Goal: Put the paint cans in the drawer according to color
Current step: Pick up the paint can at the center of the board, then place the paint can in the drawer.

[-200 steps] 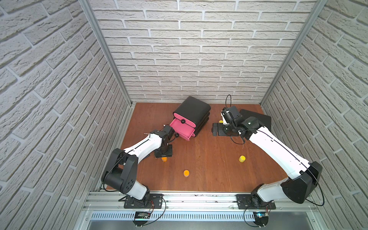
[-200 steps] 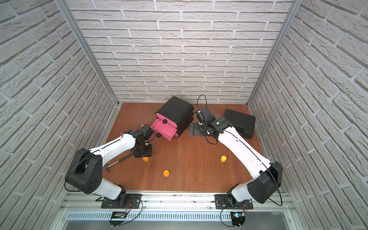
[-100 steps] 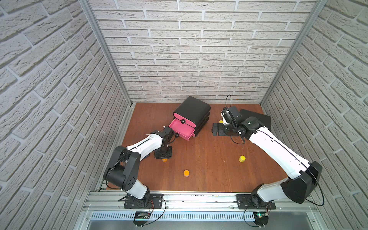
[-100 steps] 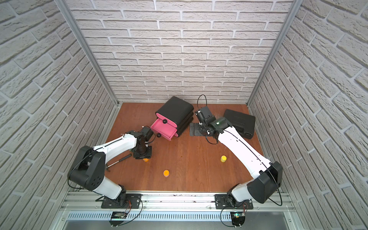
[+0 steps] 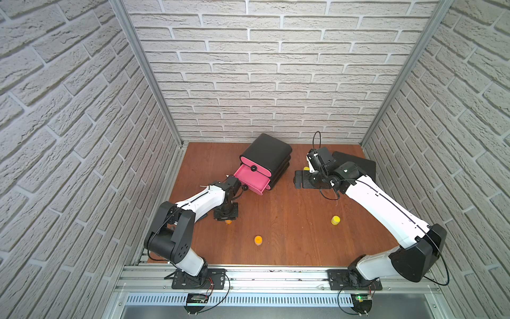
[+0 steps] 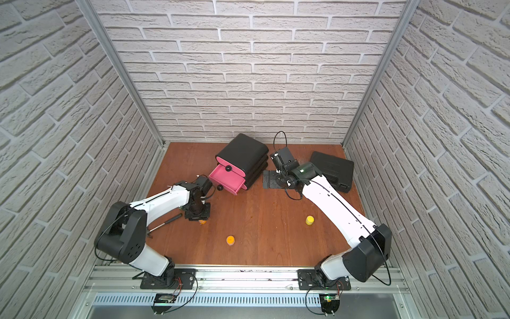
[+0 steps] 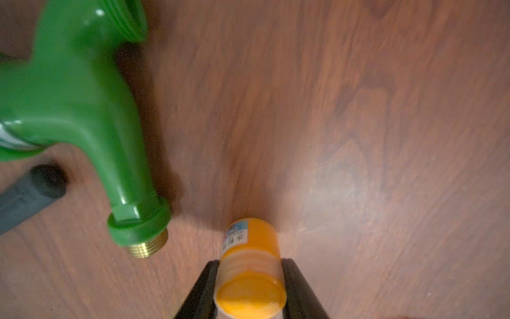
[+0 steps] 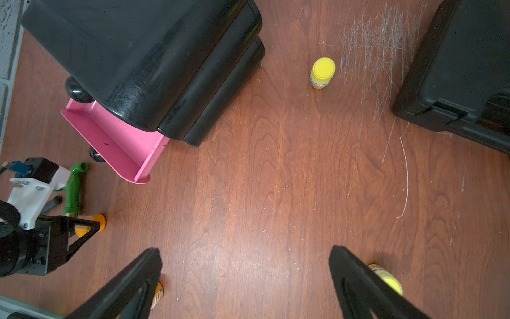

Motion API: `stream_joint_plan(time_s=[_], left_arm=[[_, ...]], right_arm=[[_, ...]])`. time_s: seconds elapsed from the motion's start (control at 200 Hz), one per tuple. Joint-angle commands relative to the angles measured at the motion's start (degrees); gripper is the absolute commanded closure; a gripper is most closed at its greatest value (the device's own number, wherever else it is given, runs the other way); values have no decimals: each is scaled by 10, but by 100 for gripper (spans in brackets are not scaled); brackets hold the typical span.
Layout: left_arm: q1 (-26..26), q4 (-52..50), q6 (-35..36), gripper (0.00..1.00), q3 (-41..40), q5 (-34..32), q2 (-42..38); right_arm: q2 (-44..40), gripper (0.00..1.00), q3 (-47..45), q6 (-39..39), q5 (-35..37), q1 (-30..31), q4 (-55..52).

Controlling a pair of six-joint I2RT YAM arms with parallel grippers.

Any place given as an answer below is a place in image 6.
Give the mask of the black pink drawer cabinet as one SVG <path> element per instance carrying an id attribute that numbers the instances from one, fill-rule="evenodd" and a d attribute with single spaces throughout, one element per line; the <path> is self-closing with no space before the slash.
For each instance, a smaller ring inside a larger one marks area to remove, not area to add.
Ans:
<path id="1" fill-rule="evenodd" d="M 240 133 L 215 156 L 217 166 L 209 179 L 233 195 L 249 190 L 268 167 L 268 152 L 265 144 Z"/>

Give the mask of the orange paint can front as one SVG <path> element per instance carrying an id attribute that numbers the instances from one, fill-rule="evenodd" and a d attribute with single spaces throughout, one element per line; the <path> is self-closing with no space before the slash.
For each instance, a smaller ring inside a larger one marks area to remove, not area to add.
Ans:
<path id="1" fill-rule="evenodd" d="M 228 237 L 227 237 L 227 244 L 228 244 L 229 246 L 232 246 L 232 245 L 234 245 L 234 244 L 235 244 L 235 238 L 234 238 L 232 235 L 230 235 L 230 236 L 228 236 Z"/>

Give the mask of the yellow paint can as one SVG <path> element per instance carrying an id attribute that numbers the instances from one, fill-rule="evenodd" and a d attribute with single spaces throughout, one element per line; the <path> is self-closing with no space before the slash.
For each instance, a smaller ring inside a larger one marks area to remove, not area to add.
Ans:
<path id="1" fill-rule="evenodd" d="M 312 224 L 314 223 L 314 221 L 315 221 L 314 217 L 313 217 L 313 216 L 311 216 L 311 215 L 309 215 L 309 216 L 307 216 L 307 218 L 306 218 L 306 220 L 305 220 L 305 223 L 306 223 L 307 225 L 312 225 Z"/>

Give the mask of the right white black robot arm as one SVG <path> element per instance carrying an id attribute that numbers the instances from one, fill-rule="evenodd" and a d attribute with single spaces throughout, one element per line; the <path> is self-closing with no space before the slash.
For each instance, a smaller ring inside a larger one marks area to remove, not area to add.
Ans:
<path id="1" fill-rule="evenodd" d="M 328 217 L 344 236 L 349 249 L 331 255 L 317 266 L 321 281 L 352 276 L 366 282 L 375 275 L 390 255 L 393 233 L 384 223 L 376 225 L 358 212 L 328 182 L 312 163 L 302 165 L 293 161 L 280 163 L 274 158 L 277 183 L 285 190 L 296 190 L 309 199 Z"/>

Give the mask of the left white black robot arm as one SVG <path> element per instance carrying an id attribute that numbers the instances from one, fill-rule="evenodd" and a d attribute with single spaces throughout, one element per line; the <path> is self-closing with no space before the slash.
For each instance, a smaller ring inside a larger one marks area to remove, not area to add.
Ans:
<path id="1" fill-rule="evenodd" d="M 146 244 L 148 226 L 174 209 L 190 221 L 206 221 L 211 214 L 207 194 L 213 183 L 205 175 L 194 182 L 181 181 L 159 194 L 136 202 L 113 204 L 94 240 L 94 248 L 115 260 L 161 277 L 173 266 Z"/>

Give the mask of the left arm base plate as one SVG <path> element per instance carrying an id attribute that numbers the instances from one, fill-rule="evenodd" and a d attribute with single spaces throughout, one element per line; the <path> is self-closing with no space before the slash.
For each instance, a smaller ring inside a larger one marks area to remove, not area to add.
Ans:
<path id="1" fill-rule="evenodd" d="M 175 290 L 179 285 L 183 290 L 192 290 L 197 287 L 195 275 L 196 268 L 172 268 L 162 276 L 150 275 L 145 272 L 140 288 L 143 290 Z"/>

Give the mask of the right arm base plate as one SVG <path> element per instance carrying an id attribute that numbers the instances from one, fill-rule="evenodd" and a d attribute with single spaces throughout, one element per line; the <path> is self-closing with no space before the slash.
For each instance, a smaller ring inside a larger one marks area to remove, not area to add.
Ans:
<path id="1" fill-rule="evenodd" d="M 297 281 L 301 291 L 312 290 L 340 290 L 350 291 L 351 283 L 348 276 L 337 279 L 328 279 L 322 272 L 314 268 L 301 268 L 297 270 Z"/>

